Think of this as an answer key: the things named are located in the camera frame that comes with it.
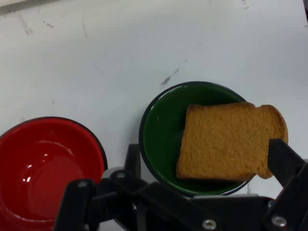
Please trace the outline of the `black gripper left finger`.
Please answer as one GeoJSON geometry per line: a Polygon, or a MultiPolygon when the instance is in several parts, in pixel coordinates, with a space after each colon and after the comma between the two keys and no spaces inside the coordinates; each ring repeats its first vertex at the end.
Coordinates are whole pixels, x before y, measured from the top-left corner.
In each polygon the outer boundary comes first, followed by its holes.
{"type": "Polygon", "coordinates": [[[92,180],[68,184],[54,230],[96,231],[100,223],[114,220],[126,231],[152,231],[151,213],[137,195],[146,186],[141,179],[139,145],[130,144],[123,168],[97,184],[92,180]]]}

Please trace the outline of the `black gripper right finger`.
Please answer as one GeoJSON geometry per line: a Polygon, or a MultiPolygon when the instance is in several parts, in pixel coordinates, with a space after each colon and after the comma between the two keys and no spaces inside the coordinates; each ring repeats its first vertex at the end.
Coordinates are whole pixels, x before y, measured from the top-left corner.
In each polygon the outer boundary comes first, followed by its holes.
{"type": "Polygon", "coordinates": [[[282,139],[269,141],[268,167],[282,191],[263,218],[268,231],[308,229],[308,163],[282,139]]]}

